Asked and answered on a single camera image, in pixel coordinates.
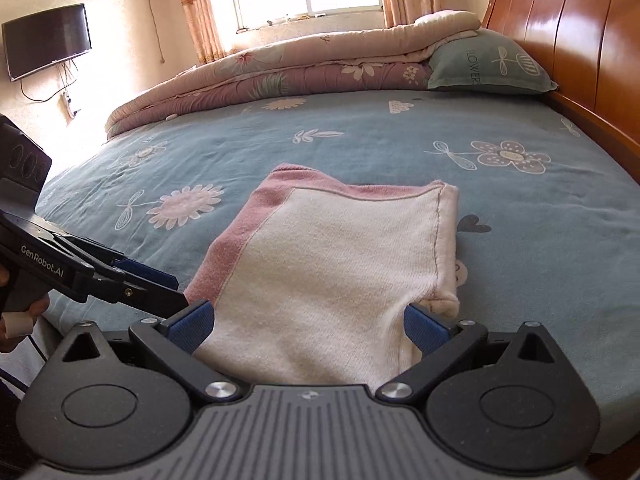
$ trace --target television screen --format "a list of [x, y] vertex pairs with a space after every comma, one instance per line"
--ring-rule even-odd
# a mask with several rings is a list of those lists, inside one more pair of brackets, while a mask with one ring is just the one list
[[2, 24], [11, 81], [91, 50], [84, 4], [43, 10]]

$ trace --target screw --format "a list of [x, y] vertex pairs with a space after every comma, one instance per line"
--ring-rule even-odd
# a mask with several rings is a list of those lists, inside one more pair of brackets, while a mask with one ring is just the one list
[[216, 381], [215, 383], [208, 384], [204, 389], [204, 392], [214, 399], [228, 399], [236, 394], [238, 387], [235, 384], [227, 381]]
[[387, 383], [380, 388], [380, 393], [387, 399], [405, 399], [414, 391], [404, 383]]

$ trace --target wooden headboard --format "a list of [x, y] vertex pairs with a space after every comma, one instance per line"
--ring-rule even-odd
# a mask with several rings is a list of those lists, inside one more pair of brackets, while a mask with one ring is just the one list
[[543, 99], [640, 182], [640, 0], [490, 0], [482, 25], [559, 85]]

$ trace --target pillow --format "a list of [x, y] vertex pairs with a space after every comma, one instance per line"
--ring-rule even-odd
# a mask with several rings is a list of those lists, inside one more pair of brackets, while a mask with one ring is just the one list
[[429, 90], [541, 94], [555, 90], [545, 70], [510, 38], [481, 28], [473, 38], [450, 41], [431, 56]]

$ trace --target window frame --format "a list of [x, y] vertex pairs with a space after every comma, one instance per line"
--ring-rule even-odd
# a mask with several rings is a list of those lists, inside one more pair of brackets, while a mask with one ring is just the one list
[[378, 4], [373, 6], [340, 7], [337, 9], [323, 9], [323, 10], [313, 10], [311, 6], [311, 0], [305, 0], [305, 1], [306, 1], [306, 10], [307, 10], [305, 14], [289, 15], [288, 19], [286, 16], [278, 16], [278, 17], [274, 17], [272, 20], [269, 20], [268, 22], [265, 22], [265, 23], [247, 24], [244, 22], [244, 19], [242, 18], [242, 6], [240, 4], [240, 0], [233, 0], [234, 9], [236, 11], [236, 22], [238, 24], [238, 32], [244, 32], [246, 30], [258, 30], [263, 27], [269, 27], [270, 25], [280, 25], [282, 23], [290, 23], [290, 22], [296, 22], [299, 20], [320, 18], [322, 16], [335, 16], [338, 14], [356, 14], [359, 12], [382, 12], [383, 10], [382, 0], [378, 0]]

